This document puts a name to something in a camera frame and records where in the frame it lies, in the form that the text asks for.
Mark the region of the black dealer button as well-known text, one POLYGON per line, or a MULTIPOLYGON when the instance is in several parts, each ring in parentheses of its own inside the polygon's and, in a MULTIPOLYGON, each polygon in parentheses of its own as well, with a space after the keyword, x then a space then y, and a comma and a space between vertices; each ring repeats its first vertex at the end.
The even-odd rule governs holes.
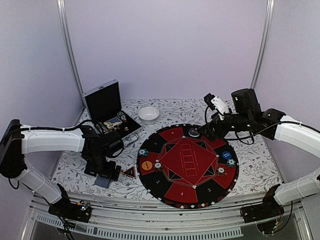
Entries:
POLYGON ((198 138, 200 136, 200 133, 198 132, 198 129, 196 127, 192 127, 188 130, 188 134, 192 138, 198 138))

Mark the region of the blue small blind button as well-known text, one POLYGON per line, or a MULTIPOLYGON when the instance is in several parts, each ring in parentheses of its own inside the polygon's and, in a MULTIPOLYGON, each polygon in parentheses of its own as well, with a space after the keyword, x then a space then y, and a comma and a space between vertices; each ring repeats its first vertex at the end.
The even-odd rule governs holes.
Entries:
POLYGON ((221 156, 226 160, 229 160, 232 158, 232 154, 229 151, 222 152, 221 156))

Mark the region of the green fifty poker chip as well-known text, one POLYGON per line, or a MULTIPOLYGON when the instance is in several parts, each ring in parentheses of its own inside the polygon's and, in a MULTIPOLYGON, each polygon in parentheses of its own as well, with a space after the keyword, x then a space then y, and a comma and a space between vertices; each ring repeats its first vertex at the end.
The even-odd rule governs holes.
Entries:
POLYGON ((226 162, 226 165, 229 167, 229 168, 234 168, 236 166, 236 162, 234 159, 230 158, 227 160, 226 162))

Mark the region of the orange big blind button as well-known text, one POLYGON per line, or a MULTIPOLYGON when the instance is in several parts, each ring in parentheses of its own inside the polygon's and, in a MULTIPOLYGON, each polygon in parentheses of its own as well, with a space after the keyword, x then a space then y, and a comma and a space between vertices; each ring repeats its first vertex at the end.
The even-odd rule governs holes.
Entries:
POLYGON ((153 163, 150 161, 144 161, 141 164, 141 167, 144 171, 150 171, 153 168, 153 163))

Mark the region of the orange black hundred chip stack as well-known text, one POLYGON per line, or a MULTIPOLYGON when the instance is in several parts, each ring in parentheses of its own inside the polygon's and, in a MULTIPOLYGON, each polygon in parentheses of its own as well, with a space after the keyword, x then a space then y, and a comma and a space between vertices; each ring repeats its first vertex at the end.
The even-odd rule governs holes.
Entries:
POLYGON ((153 168, 154 168, 154 171, 155 172, 161 172, 163 167, 162 167, 162 164, 160 162, 156 162, 154 165, 153 165, 153 168))

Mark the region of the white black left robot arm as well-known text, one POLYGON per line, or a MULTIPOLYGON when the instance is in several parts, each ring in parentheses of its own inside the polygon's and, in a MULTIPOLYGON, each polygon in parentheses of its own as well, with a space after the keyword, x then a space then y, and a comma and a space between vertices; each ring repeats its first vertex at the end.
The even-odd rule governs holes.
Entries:
POLYGON ((0 174, 15 179, 41 195, 63 216, 74 213, 74 205, 63 187, 53 183, 25 160, 25 155, 38 152, 75 152, 87 161, 94 173, 113 178, 116 158, 124 149, 117 132, 97 133, 84 120, 72 127, 23 125, 18 119, 9 123, 0 141, 0 174))

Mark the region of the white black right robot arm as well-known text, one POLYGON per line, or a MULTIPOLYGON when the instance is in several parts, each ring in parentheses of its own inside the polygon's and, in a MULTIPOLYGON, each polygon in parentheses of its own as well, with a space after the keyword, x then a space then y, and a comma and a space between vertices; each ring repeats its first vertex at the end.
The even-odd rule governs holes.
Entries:
MULTIPOLYGON (((316 157, 320 156, 320 132, 286 113, 269 108, 261 110, 255 90, 244 88, 231 94, 235 112, 218 96, 208 93, 204 102, 216 113, 211 121, 199 128, 199 133, 209 140, 225 139, 229 132, 250 132, 250 137, 261 135, 298 147, 316 157)), ((262 199, 258 213, 269 218, 278 207, 320 192, 320 170, 302 176, 289 183, 272 186, 262 199)))

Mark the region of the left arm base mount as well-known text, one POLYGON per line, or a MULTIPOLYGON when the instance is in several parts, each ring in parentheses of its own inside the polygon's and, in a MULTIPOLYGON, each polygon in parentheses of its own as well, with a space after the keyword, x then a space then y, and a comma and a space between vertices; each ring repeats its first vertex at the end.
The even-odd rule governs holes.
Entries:
POLYGON ((72 203, 66 190, 60 184, 57 186, 61 191, 61 199, 49 205, 48 213, 64 219, 88 223, 92 213, 91 204, 84 200, 72 203))

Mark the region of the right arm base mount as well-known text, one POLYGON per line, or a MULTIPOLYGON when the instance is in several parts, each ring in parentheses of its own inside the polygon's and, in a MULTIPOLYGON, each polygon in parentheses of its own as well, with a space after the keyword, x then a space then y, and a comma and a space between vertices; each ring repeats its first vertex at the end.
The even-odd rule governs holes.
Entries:
POLYGON ((280 219, 285 212, 284 208, 274 199, 275 192, 279 186, 280 184, 272 186, 263 197, 262 203, 243 205, 240 209, 240 215, 243 217, 245 223, 279 217, 279 220, 276 219, 271 223, 258 224, 257 229, 264 235, 271 235, 276 232, 280 224, 280 219))

